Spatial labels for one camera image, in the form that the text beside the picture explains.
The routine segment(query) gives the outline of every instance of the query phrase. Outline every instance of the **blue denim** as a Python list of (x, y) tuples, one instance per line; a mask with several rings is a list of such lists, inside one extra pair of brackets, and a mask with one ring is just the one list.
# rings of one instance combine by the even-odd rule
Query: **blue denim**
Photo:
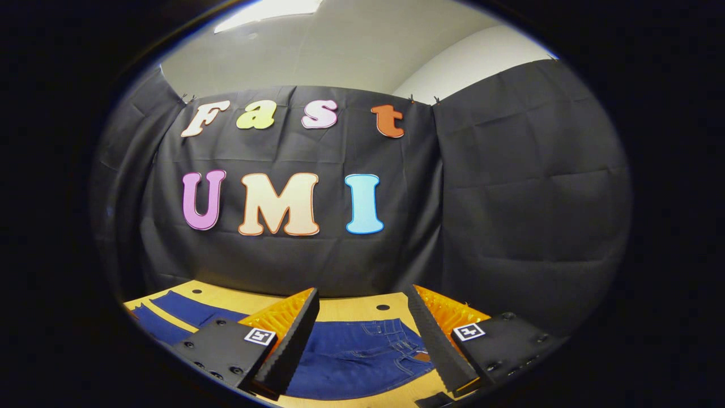
[[(246, 316), (204, 305), (171, 291), (152, 303), (195, 327), (213, 322), (218, 317), (239, 321)], [(175, 343), (169, 343), (164, 338), (177, 340), (180, 337), (178, 330), (186, 332), (168, 324), (176, 329), (176, 336), (160, 333), (160, 327), (166, 326), (160, 326), (157, 319), (161, 318), (147, 311), (141, 316), (137, 313), (138, 320), (143, 327), (152, 328), (152, 334), (159, 340), (173, 345)], [(285, 395), (339, 400), (383, 393), (433, 369), (431, 362), (414, 358), (420, 352), (426, 352), (423, 341), (400, 319), (316, 322)]]

